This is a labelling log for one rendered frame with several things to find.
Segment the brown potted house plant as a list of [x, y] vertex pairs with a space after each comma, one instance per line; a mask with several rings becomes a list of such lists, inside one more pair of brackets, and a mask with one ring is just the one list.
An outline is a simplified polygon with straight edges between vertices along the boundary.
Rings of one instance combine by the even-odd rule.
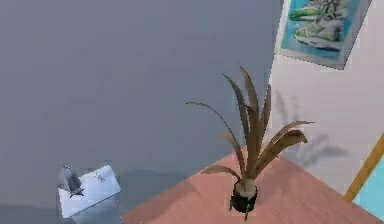
[[308, 142], [305, 134], [297, 129], [297, 126], [313, 124], [313, 121], [296, 120], [290, 122], [283, 126], [269, 140], [266, 146], [263, 146], [262, 143], [271, 114], [271, 85], [267, 86], [263, 108], [262, 111], [259, 111], [258, 95], [252, 79], [243, 66], [239, 66], [239, 69], [244, 78], [248, 103], [245, 102], [242, 90], [237, 83], [227, 75], [223, 75], [223, 77], [230, 84], [237, 100], [239, 118], [246, 143], [247, 157], [244, 157], [242, 147], [235, 137], [233, 130], [219, 112], [203, 102], [189, 101], [187, 105], [197, 105], [208, 108], [216, 114], [226, 126], [228, 132], [224, 133], [222, 137], [231, 144], [238, 161], [240, 173], [237, 173], [228, 166], [219, 164], [210, 165], [204, 168], [201, 173], [227, 173], [236, 178], [229, 200], [229, 211], [235, 209], [237, 212], [243, 213], [244, 221], [247, 221], [249, 213], [255, 208], [259, 195], [259, 188], [255, 180], [282, 151], [293, 145]]

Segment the grey pepper mill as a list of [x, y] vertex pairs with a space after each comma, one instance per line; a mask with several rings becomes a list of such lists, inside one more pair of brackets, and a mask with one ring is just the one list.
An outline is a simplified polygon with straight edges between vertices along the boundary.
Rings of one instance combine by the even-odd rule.
[[66, 165], [63, 166], [63, 173], [70, 191], [70, 197], [74, 195], [83, 196], [83, 188], [81, 187], [81, 181], [77, 174]]

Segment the framed sneaker picture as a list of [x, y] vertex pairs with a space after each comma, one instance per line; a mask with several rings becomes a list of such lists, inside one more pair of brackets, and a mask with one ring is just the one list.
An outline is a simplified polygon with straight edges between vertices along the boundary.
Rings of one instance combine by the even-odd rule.
[[372, 0], [283, 0], [275, 54], [343, 70]]

